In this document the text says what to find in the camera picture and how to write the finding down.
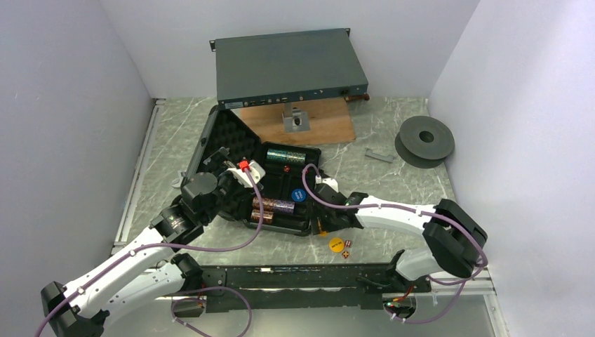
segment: red clip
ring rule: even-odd
[[[239,166],[240,166],[240,169],[241,169],[242,171],[244,171],[244,169],[246,169],[246,168],[247,168],[247,169],[250,169],[250,164],[249,164],[249,163],[248,163],[248,161],[247,161],[247,160],[245,160],[245,159],[244,159],[244,160],[242,160],[242,161],[240,161],[240,164],[239,164]]]

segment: gray spool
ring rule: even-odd
[[[431,169],[440,165],[455,149],[455,138],[438,119],[415,116],[401,125],[394,139],[394,148],[406,163]]]

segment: green battery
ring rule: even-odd
[[[267,151],[267,159],[291,164],[305,164],[306,154],[299,152],[273,150]]]

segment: wooden board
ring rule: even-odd
[[[240,115],[243,122],[254,130],[263,142],[316,145],[348,143],[355,140],[352,119],[343,98],[309,100],[293,103],[292,106],[308,112],[309,131],[285,132],[283,104],[245,107],[241,109]]]

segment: copper battery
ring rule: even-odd
[[[262,205],[265,207],[265,211],[293,214],[295,202],[262,198]],[[257,211],[260,210],[260,205],[258,204],[257,197],[254,197],[254,199],[252,199],[252,208]]]
[[[273,212],[265,211],[263,213],[263,215],[265,216],[265,218],[262,219],[262,223],[265,223],[267,225],[270,225],[273,223],[273,215],[274,215]],[[252,221],[257,223],[260,219],[260,210],[256,210],[256,209],[252,210],[252,215],[250,216],[250,219],[252,219]]]

